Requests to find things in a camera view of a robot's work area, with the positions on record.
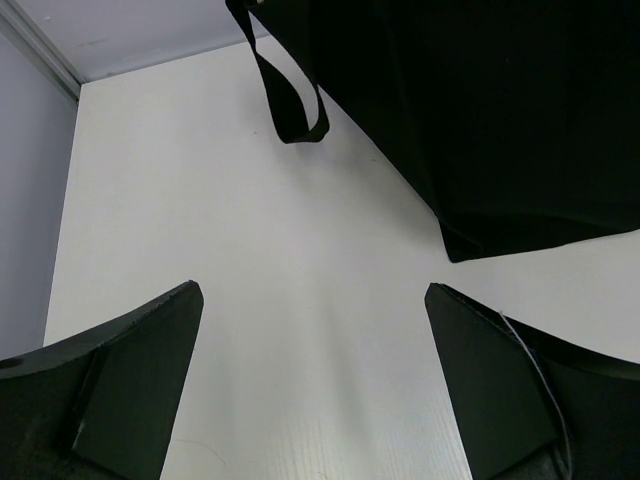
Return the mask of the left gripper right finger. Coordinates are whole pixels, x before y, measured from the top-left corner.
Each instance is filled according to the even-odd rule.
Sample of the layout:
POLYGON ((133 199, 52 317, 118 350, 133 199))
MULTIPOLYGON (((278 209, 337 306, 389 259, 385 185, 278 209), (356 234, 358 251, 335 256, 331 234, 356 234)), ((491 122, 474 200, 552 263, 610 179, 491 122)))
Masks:
POLYGON ((639 366, 440 283, 425 307, 475 479, 636 479, 639 366))

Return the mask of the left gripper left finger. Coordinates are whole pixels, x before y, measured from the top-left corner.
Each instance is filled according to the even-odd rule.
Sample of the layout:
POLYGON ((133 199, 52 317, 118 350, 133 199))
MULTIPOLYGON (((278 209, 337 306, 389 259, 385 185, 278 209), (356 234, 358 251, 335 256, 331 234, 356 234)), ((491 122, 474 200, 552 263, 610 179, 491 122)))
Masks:
POLYGON ((2 478, 159 478, 202 311, 201 289, 188 281, 2 360, 2 478))

